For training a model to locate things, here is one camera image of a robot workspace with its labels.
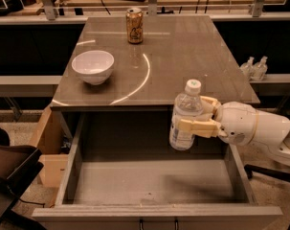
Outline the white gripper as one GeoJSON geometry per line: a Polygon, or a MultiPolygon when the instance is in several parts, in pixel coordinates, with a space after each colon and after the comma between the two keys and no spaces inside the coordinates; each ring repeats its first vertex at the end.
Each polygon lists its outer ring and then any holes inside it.
{"type": "Polygon", "coordinates": [[[221,102],[212,97],[201,96],[203,112],[208,121],[181,119],[177,128],[204,138],[219,137],[223,142],[243,146],[248,144],[255,132],[257,112],[244,103],[221,102]]]}

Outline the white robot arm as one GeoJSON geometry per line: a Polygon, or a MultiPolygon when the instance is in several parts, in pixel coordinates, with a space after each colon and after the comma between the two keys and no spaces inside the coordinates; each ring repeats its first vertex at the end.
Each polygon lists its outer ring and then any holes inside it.
{"type": "Polygon", "coordinates": [[[290,119],[249,104],[201,97],[204,113],[180,117],[177,128],[200,137],[218,137],[236,146],[260,149],[269,158],[290,167],[290,119]]]}

